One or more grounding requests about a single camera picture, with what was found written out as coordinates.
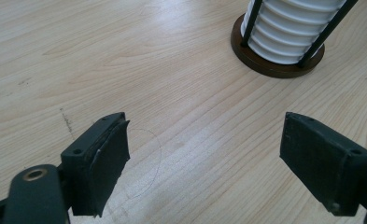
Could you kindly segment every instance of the light wood surface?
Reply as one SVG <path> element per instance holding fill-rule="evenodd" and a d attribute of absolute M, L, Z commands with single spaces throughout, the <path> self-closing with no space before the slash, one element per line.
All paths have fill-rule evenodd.
<path fill-rule="evenodd" d="M 285 112 L 367 148 L 367 0 L 314 72 L 234 55 L 248 0 L 0 0 L 0 200 L 19 171 L 124 111 L 131 160 L 102 218 L 73 223 L 361 223 L 334 217 L 278 158 Z"/>

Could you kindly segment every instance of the tabletop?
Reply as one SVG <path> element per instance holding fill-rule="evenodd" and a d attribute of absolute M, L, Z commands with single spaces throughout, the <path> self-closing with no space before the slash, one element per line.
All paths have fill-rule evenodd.
<path fill-rule="evenodd" d="M 73 223 L 361 223 L 328 213 L 279 159 L 285 113 L 367 148 L 367 0 L 313 72 L 260 75 L 233 53 L 248 0 L 0 0 L 0 200 L 125 112 L 131 159 L 102 218 Z"/>

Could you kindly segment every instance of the round wooden base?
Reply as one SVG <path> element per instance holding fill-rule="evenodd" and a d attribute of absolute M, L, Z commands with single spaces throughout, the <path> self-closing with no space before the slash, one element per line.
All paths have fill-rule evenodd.
<path fill-rule="evenodd" d="M 263 59 L 257 53 L 255 53 L 250 47 L 242 47 L 241 41 L 241 23 L 244 19 L 244 15 L 236 20 L 233 25 L 232 31 L 232 47 L 236 56 L 248 67 L 255 70 L 258 73 L 266 75 L 268 77 L 279 77 L 279 78 L 291 78 L 300 77 L 312 71 L 317 66 L 323 57 L 325 52 L 325 46 L 323 45 L 318 52 L 312 57 L 305 67 L 299 67 L 297 64 L 279 64 L 272 63 Z"/>

